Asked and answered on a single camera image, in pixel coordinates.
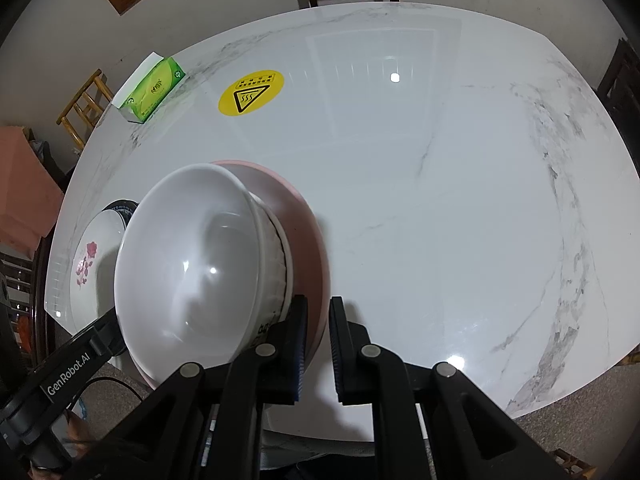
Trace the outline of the person's left hand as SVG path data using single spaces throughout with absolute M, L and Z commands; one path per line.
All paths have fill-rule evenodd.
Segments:
M 83 400 L 71 410 L 66 410 L 51 427 L 55 439 L 63 445 L 64 450 L 79 460 L 86 455 L 98 440 L 92 433 L 88 423 L 88 412 Z M 60 470 L 51 470 L 30 465 L 29 478 L 37 480 L 58 480 L 62 478 Z

